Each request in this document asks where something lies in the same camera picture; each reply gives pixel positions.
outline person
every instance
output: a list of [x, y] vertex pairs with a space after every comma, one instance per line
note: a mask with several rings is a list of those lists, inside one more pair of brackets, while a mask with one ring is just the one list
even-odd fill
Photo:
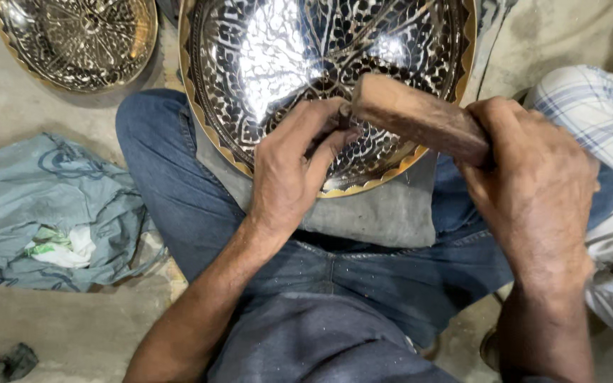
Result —
[[304, 157], [341, 102], [299, 103], [261, 141], [246, 214], [195, 159], [183, 93], [124, 100], [125, 159], [190, 282], [124, 381], [454, 382], [413, 344], [431, 344], [448, 319], [514, 279], [498, 321], [503, 380], [591, 382], [584, 237], [613, 209], [613, 170], [540, 112], [478, 101], [467, 109], [490, 134], [496, 167], [439, 156], [435, 245], [331, 250], [297, 227], [358, 137], [334, 131]]

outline man's left hand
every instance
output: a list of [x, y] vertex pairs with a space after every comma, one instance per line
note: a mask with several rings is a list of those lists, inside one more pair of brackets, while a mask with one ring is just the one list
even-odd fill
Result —
[[330, 118], [342, 98], [302, 101], [255, 147], [252, 205], [255, 228], [287, 240], [315, 202], [330, 164], [358, 138], [356, 128], [335, 130], [310, 159], [304, 155], [314, 137], [332, 128]]

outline concrete floor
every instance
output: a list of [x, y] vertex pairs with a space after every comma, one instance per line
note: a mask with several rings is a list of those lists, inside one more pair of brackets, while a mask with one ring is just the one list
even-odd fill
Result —
[[[180, 88], [176, 31], [166, 22], [161, 26], [159, 49], [139, 81], [99, 97], [68, 97], [43, 87], [24, 74], [0, 39], [0, 147], [51, 131], [123, 164], [114, 124], [119, 101], [141, 88]], [[613, 70], [613, 0], [520, 0], [498, 37], [480, 98], [516, 96], [547, 71], [575, 63]], [[156, 248], [157, 241], [139, 254]], [[0, 353], [18, 342], [38, 353], [38, 367], [21, 382], [119, 382], [142, 335], [184, 287], [172, 268], [159, 265], [89, 294], [0, 286]], [[499, 311], [492, 296], [464, 310], [430, 358], [463, 382], [497, 382], [478, 350]], [[613, 382], [613, 332], [600, 325], [592, 340], [598, 381]]]

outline checkered cloth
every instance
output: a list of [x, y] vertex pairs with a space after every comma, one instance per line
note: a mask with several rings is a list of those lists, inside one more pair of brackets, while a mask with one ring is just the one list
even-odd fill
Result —
[[529, 92], [524, 107], [566, 127], [613, 168], [613, 74], [590, 65], [560, 68]]

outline engraved metal plate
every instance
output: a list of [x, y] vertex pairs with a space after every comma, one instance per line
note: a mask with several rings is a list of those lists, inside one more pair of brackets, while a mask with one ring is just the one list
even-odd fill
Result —
[[[253, 150], [301, 100], [351, 100], [365, 72], [459, 101], [472, 65], [473, 0], [184, 0], [181, 68], [211, 141], [249, 176]], [[426, 151], [362, 121], [321, 197], [400, 174]]]
[[158, 15], [155, 0], [0, 0], [0, 31], [33, 77], [98, 93], [126, 85], [146, 67]]

